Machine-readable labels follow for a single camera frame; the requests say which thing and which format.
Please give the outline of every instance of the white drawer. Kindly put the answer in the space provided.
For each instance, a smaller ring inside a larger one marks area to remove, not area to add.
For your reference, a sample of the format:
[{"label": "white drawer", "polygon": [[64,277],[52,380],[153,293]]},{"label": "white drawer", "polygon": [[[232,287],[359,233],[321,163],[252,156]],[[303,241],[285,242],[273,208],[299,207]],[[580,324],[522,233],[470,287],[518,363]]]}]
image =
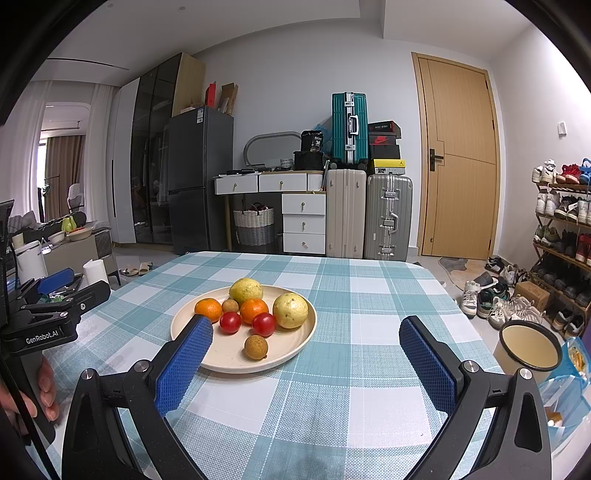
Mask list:
[{"label": "white drawer", "polygon": [[303,173],[263,173],[259,176],[259,192],[305,192],[308,175]]},{"label": "white drawer", "polygon": [[284,233],[283,251],[302,254],[324,254],[326,237],[316,233]]},{"label": "white drawer", "polygon": [[216,179],[216,195],[258,192],[259,175],[231,176]]},{"label": "white drawer", "polygon": [[283,216],[285,233],[326,233],[326,217],[324,215],[293,215]]},{"label": "white drawer", "polygon": [[283,213],[296,213],[298,215],[325,215],[326,195],[309,193],[282,195],[281,210]]}]

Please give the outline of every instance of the doorway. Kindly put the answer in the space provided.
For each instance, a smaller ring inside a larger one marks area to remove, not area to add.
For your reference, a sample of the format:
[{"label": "doorway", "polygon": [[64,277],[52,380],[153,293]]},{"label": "doorway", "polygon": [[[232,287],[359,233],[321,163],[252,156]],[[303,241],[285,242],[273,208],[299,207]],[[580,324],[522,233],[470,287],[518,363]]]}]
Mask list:
[{"label": "doorway", "polygon": [[421,255],[485,260],[499,205],[499,135],[486,70],[413,53],[423,163]]}]

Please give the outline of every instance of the cardboard box on floor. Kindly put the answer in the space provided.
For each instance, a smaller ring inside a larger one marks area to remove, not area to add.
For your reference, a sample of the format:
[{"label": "cardboard box on floor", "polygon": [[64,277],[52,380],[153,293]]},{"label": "cardboard box on floor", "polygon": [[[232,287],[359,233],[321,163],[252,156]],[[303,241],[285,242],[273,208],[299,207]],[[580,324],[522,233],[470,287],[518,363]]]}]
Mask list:
[{"label": "cardboard box on floor", "polygon": [[521,295],[529,301],[533,300],[534,307],[540,312],[543,312],[546,309],[550,299],[550,292],[545,291],[543,288],[530,281],[519,282],[515,286],[514,295]]}]

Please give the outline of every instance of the refrigerator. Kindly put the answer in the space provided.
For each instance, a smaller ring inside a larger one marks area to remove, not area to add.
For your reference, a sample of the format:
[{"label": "refrigerator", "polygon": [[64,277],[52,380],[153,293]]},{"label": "refrigerator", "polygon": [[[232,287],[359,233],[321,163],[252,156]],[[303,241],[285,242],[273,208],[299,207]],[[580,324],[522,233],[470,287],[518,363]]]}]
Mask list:
[{"label": "refrigerator", "polygon": [[214,178],[232,169],[234,118],[199,107],[170,119],[168,204],[174,253],[223,251],[223,196]]}]

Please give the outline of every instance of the silver suitcase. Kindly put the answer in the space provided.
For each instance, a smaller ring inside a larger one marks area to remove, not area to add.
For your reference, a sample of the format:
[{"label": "silver suitcase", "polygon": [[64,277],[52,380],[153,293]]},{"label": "silver suitcase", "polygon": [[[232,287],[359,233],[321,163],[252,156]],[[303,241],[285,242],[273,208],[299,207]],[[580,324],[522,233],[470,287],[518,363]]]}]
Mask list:
[{"label": "silver suitcase", "polygon": [[406,261],[413,210],[413,182],[398,175],[368,178],[365,258]]}]

